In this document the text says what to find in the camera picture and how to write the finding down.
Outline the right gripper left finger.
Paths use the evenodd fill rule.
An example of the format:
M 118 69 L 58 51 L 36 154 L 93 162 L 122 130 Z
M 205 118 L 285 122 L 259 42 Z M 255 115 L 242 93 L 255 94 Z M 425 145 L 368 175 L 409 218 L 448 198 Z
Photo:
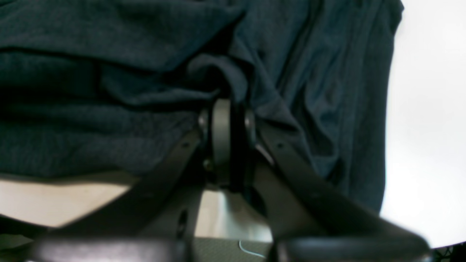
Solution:
M 38 240 L 31 262 L 191 262 L 203 192 L 228 187 L 228 99 L 201 111 L 198 126 L 126 193 Z

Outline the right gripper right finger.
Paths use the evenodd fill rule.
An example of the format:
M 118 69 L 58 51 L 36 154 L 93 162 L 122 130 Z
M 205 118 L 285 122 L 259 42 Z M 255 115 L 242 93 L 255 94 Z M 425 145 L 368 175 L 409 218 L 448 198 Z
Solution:
M 269 262 L 430 262 L 427 242 L 342 195 L 246 106 L 231 106 L 230 189 L 265 216 Z

